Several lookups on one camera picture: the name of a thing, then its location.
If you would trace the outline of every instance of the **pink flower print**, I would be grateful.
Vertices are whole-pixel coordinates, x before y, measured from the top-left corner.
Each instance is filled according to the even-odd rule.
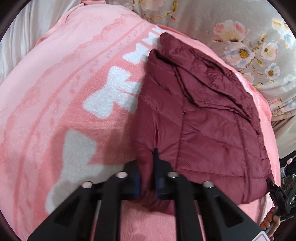
[[[249,33],[249,30],[245,30],[244,25],[238,21],[226,20],[223,23],[218,23],[213,28],[213,32],[218,42],[241,42],[245,36]]]
[[[279,52],[279,48],[277,43],[270,42],[268,44],[263,45],[260,57],[263,59],[273,61],[276,59],[276,55],[278,52]]]

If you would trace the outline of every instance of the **white flower print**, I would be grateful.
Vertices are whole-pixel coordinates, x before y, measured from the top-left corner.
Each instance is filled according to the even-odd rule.
[[[112,5],[123,5],[123,6],[125,6],[126,8],[128,8],[128,9],[130,9],[130,10],[133,10],[133,8],[132,8],[132,3],[124,3],[124,4],[121,4],[120,2],[117,2],[117,1],[113,1],[112,2]]]
[[[267,67],[264,74],[266,77],[273,82],[277,77],[279,77],[280,74],[280,68],[276,65],[276,63],[272,63]]]
[[[165,0],[142,0],[139,1],[143,11],[151,10],[157,11],[160,7],[163,6]]]
[[[241,42],[245,36],[249,33],[249,30],[245,30],[244,25],[238,21],[226,20],[223,23],[218,23],[213,28],[213,32],[218,42]]]
[[[255,57],[246,45],[242,43],[232,43],[225,48],[226,61],[237,68],[245,68]]]
[[[277,42],[270,42],[263,45],[260,57],[266,60],[273,61],[276,59],[276,55],[278,52],[279,47],[277,45]]]
[[[285,47],[292,48],[296,39],[285,21],[278,18],[272,18],[271,26],[279,33],[280,39],[285,41]]]
[[[290,110],[293,110],[293,109],[295,109],[295,106],[296,106],[296,103],[293,100],[289,100],[288,108]]]
[[[253,75],[251,75],[251,73],[244,73],[243,76],[245,77],[245,79],[247,81],[249,81],[251,84],[253,84],[255,78]]]
[[[288,74],[284,81],[282,82],[282,88],[284,91],[289,92],[290,90],[296,87],[296,78],[295,76]]]

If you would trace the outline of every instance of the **folded fabric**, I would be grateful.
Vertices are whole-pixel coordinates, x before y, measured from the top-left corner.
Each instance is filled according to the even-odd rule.
[[[142,204],[173,213],[151,191],[153,158],[193,182],[213,181],[236,204],[268,191],[273,178],[252,96],[235,74],[168,33],[152,50],[138,99],[132,141],[142,175]]]

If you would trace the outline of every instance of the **pink fleece blanket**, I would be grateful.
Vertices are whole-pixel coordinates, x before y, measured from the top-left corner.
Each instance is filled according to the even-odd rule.
[[[134,159],[131,118],[164,30],[124,7],[89,3],[64,15],[0,86],[0,209],[21,240],[83,181],[105,181]],[[166,31],[230,68],[253,96],[279,184],[267,102],[208,47]],[[259,222],[271,201],[240,207]],[[172,216],[125,203],[122,218],[123,241],[175,240]]]

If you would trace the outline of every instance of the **human hand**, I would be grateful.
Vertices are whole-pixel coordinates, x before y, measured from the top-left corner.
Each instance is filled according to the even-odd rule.
[[[275,222],[274,226],[272,227],[272,229],[268,232],[268,236],[272,237],[274,232],[277,230],[277,228],[279,227],[279,225],[281,224],[281,217],[279,216],[274,216],[272,218],[272,213],[276,210],[275,207],[273,207],[270,212],[267,213],[266,217],[263,219],[263,222],[259,225],[260,228],[262,228],[263,230],[269,228],[271,221],[273,220]]]

